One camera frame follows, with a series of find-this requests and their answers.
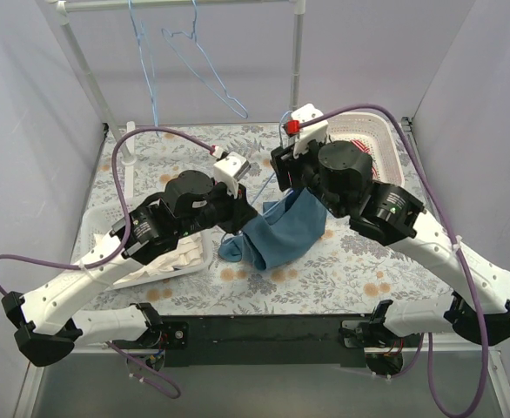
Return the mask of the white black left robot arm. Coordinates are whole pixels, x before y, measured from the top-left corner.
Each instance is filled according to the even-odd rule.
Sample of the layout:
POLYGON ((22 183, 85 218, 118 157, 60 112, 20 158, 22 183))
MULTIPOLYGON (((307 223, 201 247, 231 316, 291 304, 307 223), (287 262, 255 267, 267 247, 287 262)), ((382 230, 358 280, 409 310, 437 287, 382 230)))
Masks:
POLYGON ((80 261, 33 291, 2 298, 19 351, 33 365, 45 367, 80 345, 125 340, 155 347, 164 336, 164 324, 151 304, 101 311, 85 311, 84 305, 175 250, 181 239, 214 226, 238 233, 257 214, 243 185, 231 194, 225 183, 202 172, 180 173, 162 192, 126 211, 80 261))

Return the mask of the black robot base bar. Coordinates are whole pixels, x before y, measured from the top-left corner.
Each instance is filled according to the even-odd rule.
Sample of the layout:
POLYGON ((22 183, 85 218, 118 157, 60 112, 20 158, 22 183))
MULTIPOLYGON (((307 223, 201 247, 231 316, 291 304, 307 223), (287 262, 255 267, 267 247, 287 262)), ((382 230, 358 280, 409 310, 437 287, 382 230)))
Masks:
POLYGON ((336 364, 380 376, 401 372, 416 336, 374 337, 369 315, 162 316, 148 309, 143 347, 164 350, 168 367, 336 364))

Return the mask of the teal blue tank top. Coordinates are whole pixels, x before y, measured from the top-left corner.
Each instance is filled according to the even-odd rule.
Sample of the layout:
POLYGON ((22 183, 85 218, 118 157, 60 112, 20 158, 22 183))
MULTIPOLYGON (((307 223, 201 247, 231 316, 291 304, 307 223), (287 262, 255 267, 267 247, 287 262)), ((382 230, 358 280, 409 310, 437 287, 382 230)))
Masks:
POLYGON ((327 210, 307 190, 266 202, 263 210, 240 235, 220 245, 222 260, 244 261, 259 271, 271 270, 303 256, 325 232, 327 210))

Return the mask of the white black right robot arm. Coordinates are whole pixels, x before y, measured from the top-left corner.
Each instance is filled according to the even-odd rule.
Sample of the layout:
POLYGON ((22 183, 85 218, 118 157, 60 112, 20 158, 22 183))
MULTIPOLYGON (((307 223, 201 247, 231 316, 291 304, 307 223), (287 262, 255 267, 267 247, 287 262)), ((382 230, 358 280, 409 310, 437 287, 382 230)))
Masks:
POLYGON ((477 295, 494 346, 510 338, 510 272, 463 243, 404 188, 372 177, 372 157, 349 141, 310 141, 306 152, 277 147, 272 168, 281 190, 306 189, 335 218, 348 218, 359 235, 416 261, 451 287, 436 299, 382 300, 353 336, 366 345, 387 345, 412 334, 454 332, 480 344, 477 295))

